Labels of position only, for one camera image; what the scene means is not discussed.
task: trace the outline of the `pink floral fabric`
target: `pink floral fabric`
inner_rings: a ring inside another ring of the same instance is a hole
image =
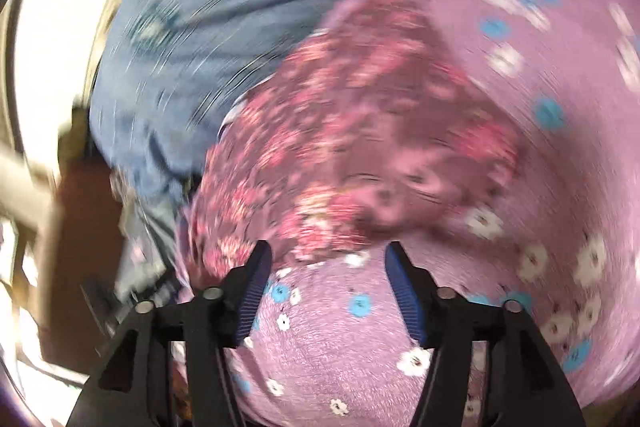
[[[366,0],[309,37],[210,150],[191,206],[191,286],[258,239],[274,268],[318,263],[490,203],[520,135],[411,0]]]

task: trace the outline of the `white wall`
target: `white wall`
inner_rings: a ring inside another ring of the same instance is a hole
[[[30,161],[58,173],[58,130],[82,94],[105,0],[23,0],[15,47],[15,92]]]

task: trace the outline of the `black object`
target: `black object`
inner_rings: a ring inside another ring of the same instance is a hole
[[[470,303],[437,288],[390,243],[386,273],[408,333],[434,355],[411,427],[459,427],[466,402],[472,341],[487,341],[482,427],[584,427],[562,369],[533,320],[516,301],[502,308]],[[194,427],[243,427],[224,348],[249,335],[271,270],[259,241],[247,264],[190,303],[136,305],[91,375],[67,427],[170,427],[170,343],[186,341]]]

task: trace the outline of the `gray cloth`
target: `gray cloth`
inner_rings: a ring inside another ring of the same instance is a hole
[[[90,126],[143,198],[183,200],[234,100],[273,73],[335,0],[123,0]]]

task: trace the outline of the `blue blanket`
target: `blue blanket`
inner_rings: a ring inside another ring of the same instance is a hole
[[[183,198],[234,100],[336,0],[123,0],[90,109],[95,142],[147,200]]]

